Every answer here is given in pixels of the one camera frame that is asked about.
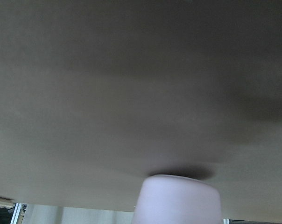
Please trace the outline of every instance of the white plastic object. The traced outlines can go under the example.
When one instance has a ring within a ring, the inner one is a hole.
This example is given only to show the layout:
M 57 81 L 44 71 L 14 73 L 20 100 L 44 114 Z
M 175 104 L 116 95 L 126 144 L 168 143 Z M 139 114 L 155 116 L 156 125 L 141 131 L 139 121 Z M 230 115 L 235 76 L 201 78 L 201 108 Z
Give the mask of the white plastic object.
M 218 191 L 195 179 L 155 175 L 141 188 L 132 224 L 219 224 Z

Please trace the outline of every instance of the curtain fold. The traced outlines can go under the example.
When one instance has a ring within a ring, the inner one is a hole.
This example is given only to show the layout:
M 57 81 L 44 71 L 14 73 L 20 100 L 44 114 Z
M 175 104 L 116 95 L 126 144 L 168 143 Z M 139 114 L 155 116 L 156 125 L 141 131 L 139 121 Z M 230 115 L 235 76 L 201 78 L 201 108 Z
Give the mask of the curtain fold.
M 22 224 L 131 224 L 133 212 L 28 204 Z

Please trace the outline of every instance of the curtain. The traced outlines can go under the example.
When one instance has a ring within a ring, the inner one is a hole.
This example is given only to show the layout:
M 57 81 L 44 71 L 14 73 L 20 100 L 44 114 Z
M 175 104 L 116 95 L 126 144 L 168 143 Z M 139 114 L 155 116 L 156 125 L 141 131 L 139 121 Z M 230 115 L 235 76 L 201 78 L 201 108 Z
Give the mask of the curtain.
M 22 224 L 131 224 L 133 212 L 28 204 Z

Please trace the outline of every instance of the white cup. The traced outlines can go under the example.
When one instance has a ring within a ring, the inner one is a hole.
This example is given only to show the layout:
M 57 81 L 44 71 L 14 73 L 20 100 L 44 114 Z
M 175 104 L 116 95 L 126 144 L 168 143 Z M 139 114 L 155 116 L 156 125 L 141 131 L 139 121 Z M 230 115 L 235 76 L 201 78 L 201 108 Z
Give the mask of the white cup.
M 187 177 L 155 175 L 142 186 L 132 224 L 219 224 L 220 196 Z

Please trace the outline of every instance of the gray surface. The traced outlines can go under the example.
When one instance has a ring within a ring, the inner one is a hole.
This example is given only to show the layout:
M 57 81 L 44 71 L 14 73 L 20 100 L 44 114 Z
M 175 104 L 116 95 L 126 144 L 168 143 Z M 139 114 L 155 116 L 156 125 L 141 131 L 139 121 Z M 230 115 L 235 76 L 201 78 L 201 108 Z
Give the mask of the gray surface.
M 163 172 L 282 222 L 282 1 L 0 1 L 0 196 L 133 211 Z

